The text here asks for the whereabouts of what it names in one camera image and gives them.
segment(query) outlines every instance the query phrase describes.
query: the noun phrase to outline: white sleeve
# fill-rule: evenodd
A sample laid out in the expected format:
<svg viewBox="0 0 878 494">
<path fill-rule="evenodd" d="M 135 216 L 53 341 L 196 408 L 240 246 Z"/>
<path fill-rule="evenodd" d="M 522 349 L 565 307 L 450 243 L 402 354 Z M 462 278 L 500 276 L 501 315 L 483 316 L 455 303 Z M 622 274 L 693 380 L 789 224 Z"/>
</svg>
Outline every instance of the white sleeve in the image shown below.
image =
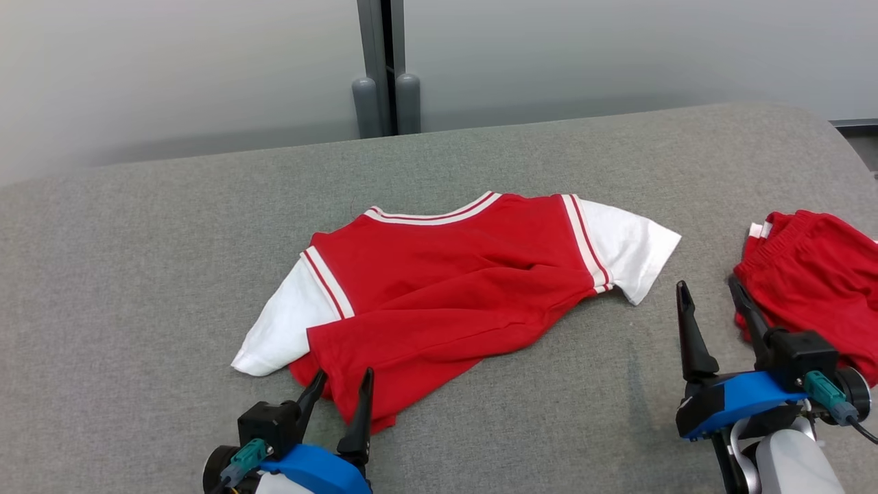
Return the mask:
<svg viewBox="0 0 878 494">
<path fill-rule="evenodd" d="M 595 255 L 611 284 L 638 305 L 671 257 L 680 235 L 618 207 L 579 200 Z"/>
<path fill-rule="evenodd" d="M 308 353 L 308 328 L 338 318 L 300 259 L 265 304 L 232 367 L 245 374 L 268 375 Z"/>
</svg>

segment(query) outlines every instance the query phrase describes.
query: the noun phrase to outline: red and white shirt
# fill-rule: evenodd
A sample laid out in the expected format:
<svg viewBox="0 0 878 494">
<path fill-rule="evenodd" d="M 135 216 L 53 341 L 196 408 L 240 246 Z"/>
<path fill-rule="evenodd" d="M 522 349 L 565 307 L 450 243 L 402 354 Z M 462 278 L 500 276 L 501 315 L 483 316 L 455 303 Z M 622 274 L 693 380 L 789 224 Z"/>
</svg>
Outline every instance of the red and white shirt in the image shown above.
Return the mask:
<svg viewBox="0 0 878 494">
<path fill-rule="evenodd" d="M 484 357 L 534 343 L 582 299 L 619 287 L 637 305 L 680 236 L 575 194 L 486 193 L 439 215 L 373 207 L 311 245 L 232 366 L 318 368 L 350 421 L 375 370 L 373 430 Z"/>
</svg>

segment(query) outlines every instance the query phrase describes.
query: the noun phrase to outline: elastic waistband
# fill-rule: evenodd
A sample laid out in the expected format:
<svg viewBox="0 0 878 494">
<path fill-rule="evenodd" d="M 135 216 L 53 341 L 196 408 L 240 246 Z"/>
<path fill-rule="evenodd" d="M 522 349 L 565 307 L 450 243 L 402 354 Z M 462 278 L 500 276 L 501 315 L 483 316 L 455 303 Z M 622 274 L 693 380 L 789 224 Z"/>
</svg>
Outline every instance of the elastic waistband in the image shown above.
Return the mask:
<svg viewBox="0 0 878 494">
<path fill-rule="evenodd" d="M 745 281 L 752 273 L 762 271 L 771 265 L 775 259 L 802 241 L 811 226 L 820 220 L 821 215 L 805 211 L 796 211 L 793 219 L 783 230 L 770 236 L 764 245 L 735 266 L 735 274 L 741 281 Z"/>
</svg>

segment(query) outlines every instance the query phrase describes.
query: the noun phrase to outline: gray table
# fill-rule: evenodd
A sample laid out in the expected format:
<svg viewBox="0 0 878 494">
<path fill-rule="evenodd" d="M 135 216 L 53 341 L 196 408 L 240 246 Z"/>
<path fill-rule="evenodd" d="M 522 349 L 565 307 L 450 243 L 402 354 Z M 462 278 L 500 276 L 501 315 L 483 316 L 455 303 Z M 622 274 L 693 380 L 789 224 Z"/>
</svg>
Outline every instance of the gray table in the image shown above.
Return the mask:
<svg viewBox="0 0 878 494">
<path fill-rule="evenodd" d="M 677 437 L 673 286 L 723 370 L 752 353 L 724 279 L 751 221 L 832 212 L 878 236 L 876 187 L 829 124 L 718 105 L 120 165 L 0 189 L 0 478 L 8 492 L 194 492 L 286 372 L 228 366 L 315 230 L 368 206 L 433 214 L 485 190 L 581 197 L 683 239 L 639 307 L 585 301 L 535 345 L 486 360 L 372 442 L 376 492 L 718 492 L 708 443 Z M 867 421 L 878 430 L 878 419 Z M 342 421 L 315 410 L 306 440 Z M 878 449 L 822 425 L 849 492 Z"/>
</svg>

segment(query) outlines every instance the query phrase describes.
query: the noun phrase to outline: teal connector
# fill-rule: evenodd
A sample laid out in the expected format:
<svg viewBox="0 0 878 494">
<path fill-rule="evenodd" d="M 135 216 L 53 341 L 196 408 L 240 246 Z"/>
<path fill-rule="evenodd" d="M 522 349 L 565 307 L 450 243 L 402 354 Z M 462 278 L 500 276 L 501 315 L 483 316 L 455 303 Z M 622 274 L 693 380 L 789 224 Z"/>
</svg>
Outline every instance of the teal connector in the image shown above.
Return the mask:
<svg viewBox="0 0 878 494">
<path fill-rule="evenodd" d="M 265 441 L 251 440 L 232 457 L 229 465 L 219 474 L 219 478 L 225 480 L 228 477 L 225 485 L 234 487 L 241 483 L 250 470 L 258 467 L 259 463 L 262 463 L 268 456 L 269 445 Z"/>
<path fill-rule="evenodd" d="M 838 386 L 822 372 L 811 371 L 807 373 L 804 387 L 808 397 L 826 407 L 839 425 L 850 425 L 849 418 L 853 418 L 853 422 L 857 422 L 857 410 L 847 402 L 841 389 L 838 389 Z"/>
</svg>

